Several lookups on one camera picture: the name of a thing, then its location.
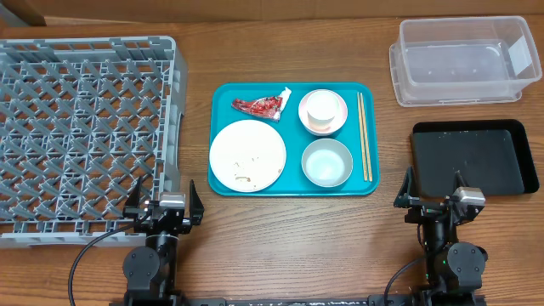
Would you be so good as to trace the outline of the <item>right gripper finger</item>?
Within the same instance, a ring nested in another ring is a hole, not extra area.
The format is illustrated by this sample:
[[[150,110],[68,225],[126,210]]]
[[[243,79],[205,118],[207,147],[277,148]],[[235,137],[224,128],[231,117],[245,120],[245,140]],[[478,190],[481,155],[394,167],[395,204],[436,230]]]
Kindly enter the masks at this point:
[[[452,197],[461,200],[466,194],[467,183],[461,175],[461,172],[457,170],[454,175],[454,192]]]
[[[409,166],[399,193],[394,199],[394,207],[410,208],[417,201],[417,180],[413,166]]]

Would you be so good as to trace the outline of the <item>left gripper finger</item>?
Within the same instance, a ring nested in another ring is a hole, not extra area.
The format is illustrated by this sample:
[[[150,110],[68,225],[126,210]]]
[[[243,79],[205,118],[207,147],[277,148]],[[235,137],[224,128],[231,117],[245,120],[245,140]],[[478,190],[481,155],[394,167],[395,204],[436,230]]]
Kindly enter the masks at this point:
[[[205,208],[197,194],[193,180],[190,181],[190,224],[200,225],[203,219]]]
[[[139,177],[136,181],[136,185],[133,187],[129,194],[122,211],[124,218],[138,218],[143,210],[139,207],[140,204],[140,191],[142,187],[142,178]]]

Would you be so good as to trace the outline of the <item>grey green bowl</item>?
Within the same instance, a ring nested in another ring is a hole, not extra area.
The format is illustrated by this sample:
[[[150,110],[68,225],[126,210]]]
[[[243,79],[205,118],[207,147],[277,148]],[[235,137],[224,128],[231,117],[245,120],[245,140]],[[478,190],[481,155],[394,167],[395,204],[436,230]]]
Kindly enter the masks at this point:
[[[346,145],[335,139],[317,139],[303,151],[301,166],[306,178],[323,188],[344,184],[353,172],[354,161]]]

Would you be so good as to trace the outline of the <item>white cup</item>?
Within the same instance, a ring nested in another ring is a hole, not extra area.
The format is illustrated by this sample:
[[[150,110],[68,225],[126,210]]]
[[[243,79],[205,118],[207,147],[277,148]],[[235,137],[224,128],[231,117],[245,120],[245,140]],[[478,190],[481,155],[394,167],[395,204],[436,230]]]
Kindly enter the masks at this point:
[[[306,101],[309,125],[314,130],[325,130],[335,119],[339,100],[330,90],[315,90]]]

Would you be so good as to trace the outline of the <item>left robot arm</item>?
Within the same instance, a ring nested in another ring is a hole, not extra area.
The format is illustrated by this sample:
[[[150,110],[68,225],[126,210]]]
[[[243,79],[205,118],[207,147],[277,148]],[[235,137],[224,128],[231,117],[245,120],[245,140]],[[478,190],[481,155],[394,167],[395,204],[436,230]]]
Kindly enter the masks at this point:
[[[157,200],[140,200],[139,179],[128,196],[123,216],[131,218],[131,228],[144,233],[143,246],[125,257],[127,278],[125,305],[188,305],[185,295],[175,288],[179,237],[188,235],[201,223],[205,208],[190,182],[190,193],[165,192]]]

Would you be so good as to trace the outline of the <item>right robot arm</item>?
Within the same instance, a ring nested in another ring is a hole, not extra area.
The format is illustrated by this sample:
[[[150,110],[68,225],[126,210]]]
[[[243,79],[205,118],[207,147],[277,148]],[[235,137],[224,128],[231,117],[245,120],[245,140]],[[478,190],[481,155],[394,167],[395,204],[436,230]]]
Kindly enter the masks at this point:
[[[487,251],[460,241],[456,228],[467,224],[485,208],[481,189],[468,186],[459,172],[455,173],[454,192],[441,201],[426,201],[419,196],[414,169],[408,167],[394,206],[405,208],[405,222],[417,226],[417,239],[423,255],[409,262],[392,276],[383,297],[386,305],[484,305],[485,298],[475,291],[482,284],[488,260]],[[408,297],[389,296],[394,281],[409,268],[425,264],[426,286],[412,291]]]

